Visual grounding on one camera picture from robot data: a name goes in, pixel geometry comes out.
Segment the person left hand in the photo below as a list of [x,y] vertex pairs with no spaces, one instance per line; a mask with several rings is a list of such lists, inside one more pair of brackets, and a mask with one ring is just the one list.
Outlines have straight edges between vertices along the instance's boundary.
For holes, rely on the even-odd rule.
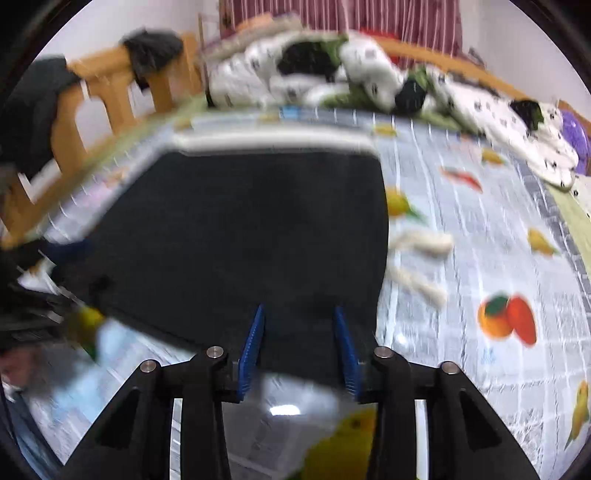
[[1,355],[1,380],[11,392],[40,394],[47,389],[45,348],[25,345]]

